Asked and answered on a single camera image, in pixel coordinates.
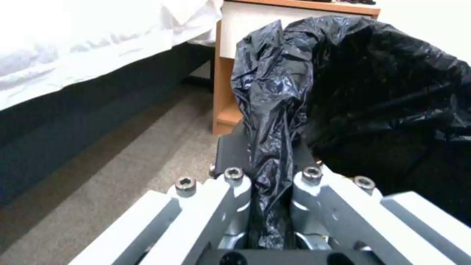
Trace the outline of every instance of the carpet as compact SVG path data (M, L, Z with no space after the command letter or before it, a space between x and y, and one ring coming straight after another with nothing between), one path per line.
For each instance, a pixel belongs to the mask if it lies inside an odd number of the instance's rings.
M178 86L0 210L0 264L67 264L147 190L204 182L212 95Z

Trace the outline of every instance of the white wall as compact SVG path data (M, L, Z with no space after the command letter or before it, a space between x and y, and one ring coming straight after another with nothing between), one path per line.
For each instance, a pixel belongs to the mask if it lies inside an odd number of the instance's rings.
M471 64L471 1L376 0L379 21Z

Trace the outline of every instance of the hex socket bolt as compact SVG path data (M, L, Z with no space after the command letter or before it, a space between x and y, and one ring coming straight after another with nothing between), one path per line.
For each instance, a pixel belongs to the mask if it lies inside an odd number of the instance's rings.
M373 194L374 189L376 188L376 184L370 178L364 176L356 176L353 178L353 183L364 190L369 195Z
M216 166L214 164L209 165L209 173L208 175L211 178L214 178L216 176Z
M308 166L302 171L302 178L314 185L319 185L322 180L322 172L318 167Z
M196 181L192 177L181 177L175 182L177 195L191 197L196 193Z
M224 171L224 179L231 186L239 186L242 183L244 172L239 167L228 167Z

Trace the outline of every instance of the garbage bag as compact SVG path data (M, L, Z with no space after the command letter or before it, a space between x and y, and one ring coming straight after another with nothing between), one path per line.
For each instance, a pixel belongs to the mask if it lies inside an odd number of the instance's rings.
M404 147L400 156L412 160L409 170L423 164L428 147L439 145L430 145L431 141L458 143L461 149L456 151L454 145L452 151L466 154L463 146L471 140L470 73L466 63L438 48L362 17L307 18L284 30L278 21L242 39L231 85L250 139L252 246L294 247L287 203L292 143L300 135L315 156L344 174L397 166L390 157L375 153L374 141L384 133L390 141L383 145L402 141L391 147ZM411 142L421 144L419 155L405 148ZM368 151L368 158L381 160L384 166L361 157ZM352 166L348 161L355 159L365 160ZM453 159L448 157L441 165ZM460 168L467 170L464 163ZM378 183L376 177L388 172L375 173L366 175ZM441 179L470 190L469 178ZM381 181L378 186L383 189Z

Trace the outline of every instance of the wooden nightstand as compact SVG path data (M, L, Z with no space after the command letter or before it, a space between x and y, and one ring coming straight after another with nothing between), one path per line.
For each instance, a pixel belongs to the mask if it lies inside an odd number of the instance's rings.
M217 25L214 62L213 134L230 133L242 119L231 90L231 74L236 44L250 32L281 20L283 27L307 17L327 15L364 16L376 19L376 6L344 2L299 0L231 0L224 1L222 20Z

